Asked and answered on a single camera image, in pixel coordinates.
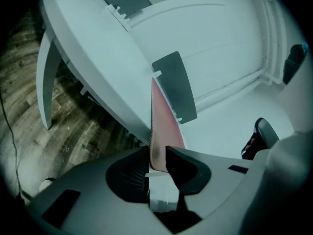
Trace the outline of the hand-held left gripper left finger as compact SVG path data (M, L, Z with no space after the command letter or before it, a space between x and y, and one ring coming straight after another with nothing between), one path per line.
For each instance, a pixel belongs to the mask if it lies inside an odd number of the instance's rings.
M146 147L85 162L41 191L30 209L53 234L168 235L149 208L148 170Z

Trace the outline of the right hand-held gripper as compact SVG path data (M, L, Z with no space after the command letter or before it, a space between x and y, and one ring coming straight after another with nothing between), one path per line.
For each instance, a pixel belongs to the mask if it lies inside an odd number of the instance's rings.
M280 140L264 118L241 150L242 159L253 160L259 137L273 146L255 197L246 211L243 235L299 235L311 222L313 205L313 133L300 132Z

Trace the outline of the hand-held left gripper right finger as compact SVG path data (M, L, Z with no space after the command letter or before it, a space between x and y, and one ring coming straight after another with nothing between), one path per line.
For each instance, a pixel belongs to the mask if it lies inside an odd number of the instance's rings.
M166 147L166 168L187 209L209 216L235 190L251 160L219 157L179 147Z

